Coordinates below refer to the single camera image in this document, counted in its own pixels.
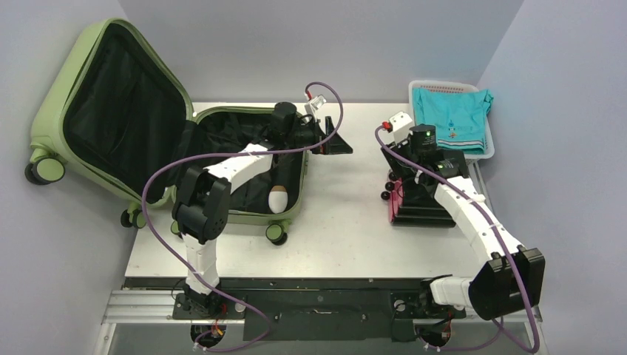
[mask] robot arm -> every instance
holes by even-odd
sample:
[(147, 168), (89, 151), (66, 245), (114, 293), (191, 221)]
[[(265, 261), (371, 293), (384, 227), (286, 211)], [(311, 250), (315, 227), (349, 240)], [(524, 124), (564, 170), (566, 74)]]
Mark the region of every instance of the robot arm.
[[(242, 152), (264, 152), (260, 144), (249, 144)], [(177, 194), (172, 217), (178, 222), (187, 260), (208, 284), (220, 283), (216, 269), (216, 242), (228, 218), (231, 192), (258, 174), (270, 170), (272, 155), (231, 158), (204, 169), (187, 170)], [(211, 290), (188, 272), (185, 292), (196, 302), (210, 308)]]
[[(433, 302), (437, 305), (474, 308), (485, 320), (524, 309), (520, 290), (514, 280), (511, 266), (505, 258), (507, 253), (513, 256), (521, 272), (532, 305), (537, 305), (540, 301), (544, 274), (544, 256), (536, 248), (527, 250), (498, 222), (485, 204), (485, 196), (475, 190), (472, 180), (464, 173), (465, 169), (461, 166), (465, 164), (463, 154), (459, 153), (461, 155), (457, 159), (442, 160), (442, 149), (438, 149), (435, 142), (435, 127), (415, 126), (413, 119), (404, 112), (390, 118), (384, 123), (384, 128), (393, 133), (394, 142), (389, 147), (418, 165), (431, 169), (469, 195), (472, 201), (491, 217), (493, 226), (500, 229), (507, 248), (507, 250), (501, 248), (492, 230), (493, 226), (489, 225), (471, 204), (472, 201), (466, 200), (450, 186), (439, 183), (431, 177), (405, 170), (404, 172), (416, 175), (417, 185), (422, 185), (425, 191), (431, 192), (427, 198), (434, 199), (446, 209), (468, 239), (479, 260), (478, 265), (483, 263), (482, 267), (472, 271), (476, 274), (474, 278), (453, 275), (432, 280), (430, 296)], [(394, 166), (396, 160), (390, 159), (389, 155), (386, 155), (386, 158), (393, 170), (398, 168)]]
[[(319, 127), (316, 111), (324, 102), (321, 95), (307, 102), (307, 117), (298, 116), (293, 104), (278, 103), (259, 142), (250, 143), (242, 152), (301, 148), (320, 142), (334, 130), (331, 117), (325, 118), (326, 132)], [(313, 151), (314, 154), (324, 155), (352, 152), (353, 149), (337, 134)], [(201, 278), (213, 287), (220, 283), (216, 269), (216, 242), (227, 223), (231, 193), (258, 174), (270, 170), (272, 161), (272, 154), (249, 155), (230, 158), (204, 168), (192, 166), (178, 184), (172, 217), (177, 221), (186, 244), (187, 260)], [(270, 192), (268, 196), (268, 203), (276, 213), (272, 208), (272, 194)], [(217, 304), (218, 300), (211, 289), (200, 283), (191, 272), (187, 275), (183, 290), (188, 298), (208, 310)]]

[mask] open suitcase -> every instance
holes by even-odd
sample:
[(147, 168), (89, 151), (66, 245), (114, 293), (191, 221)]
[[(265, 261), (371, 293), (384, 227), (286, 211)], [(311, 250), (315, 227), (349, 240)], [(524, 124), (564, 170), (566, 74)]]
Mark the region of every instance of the open suitcase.
[[(45, 185), (60, 180), (66, 167), (76, 171), (128, 200), (121, 223), (141, 228), (140, 196), (154, 172), (185, 156), (241, 151), (271, 112), (225, 106), (195, 114), (181, 83), (139, 31), (123, 19), (108, 19), (82, 32), (50, 88), (33, 122), (25, 175)], [(266, 237), (284, 241), (300, 210), (307, 155), (281, 155), (273, 169), (235, 191), (228, 221), (268, 225)], [(183, 169), (155, 180), (147, 199), (151, 207), (174, 197)], [(288, 191), (288, 208), (273, 214), (268, 193), (277, 179)]]

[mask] white plastic basket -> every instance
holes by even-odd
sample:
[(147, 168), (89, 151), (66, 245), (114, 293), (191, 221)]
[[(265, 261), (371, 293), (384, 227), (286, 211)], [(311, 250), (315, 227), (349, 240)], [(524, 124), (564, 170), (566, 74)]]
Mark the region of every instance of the white plastic basket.
[[(411, 107), (411, 115), (414, 117), (414, 107), (413, 107), (413, 95), (412, 91), (415, 87), (423, 87), (433, 92), (445, 92), (450, 94), (458, 94), (461, 92), (477, 92), (479, 89), (469, 84), (462, 83), (454, 83), (451, 81), (436, 81), (436, 80), (414, 80), (410, 82), (410, 107)], [(487, 159), (491, 158), (494, 155), (494, 144), (492, 143), (492, 133), (489, 130), (489, 122), (486, 120), (486, 150), (485, 154), (467, 154), (464, 153), (466, 158), (466, 163), (471, 164), (476, 162), (479, 159)]]

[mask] white wall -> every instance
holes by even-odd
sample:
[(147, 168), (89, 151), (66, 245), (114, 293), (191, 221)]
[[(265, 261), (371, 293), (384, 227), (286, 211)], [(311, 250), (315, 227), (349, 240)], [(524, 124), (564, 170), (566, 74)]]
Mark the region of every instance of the white wall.
[(189, 94), (407, 101), (414, 78), (475, 84), (522, 0), (120, 0)]
[(624, 354), (627, 1), (526, 0), (479, 82), (497, 216), (546, 256), (552, 354)]
[(78, 34), (124, 16), (116, 0), (0, 5), (0, 354), (90, 354), (133, 239), (124, 203), (67, 173), (24, 179), (30, 125)]

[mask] white table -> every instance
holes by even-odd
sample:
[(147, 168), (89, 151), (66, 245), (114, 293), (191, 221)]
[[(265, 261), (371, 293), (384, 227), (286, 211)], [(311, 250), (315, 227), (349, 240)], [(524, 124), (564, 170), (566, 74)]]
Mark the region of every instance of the white table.
[[(196, 103), (197, 111), (226, 103)], [(274, 104), (237, 104), (273, 106)], [(304, 112), (302, 104), (297, 104)], [(339, 134), (352, 155), (312, 155), (305, 177), (303, 206), (283, 246), (265, 238), (265, 226), (227, 225), (217, 242), (217, 268), (222, 277), (474, 277), (479, 262), (457, 228), (392, 227), (383, 191), (388, 165), (374, 130), (408, 104), (345, 104)], [(326, 104), (320, 117), (332, 115)], [(384, 133), (384, 140), (391, 137)], [(478, 169), (471, 166), (480, 191)], [(170, 209), (150, 211), (168, 243), (185, 254), (183, 242), (170, 233)], [(185, 277), (187, 270), (147, 228), (137, 233), (126, 277)]]

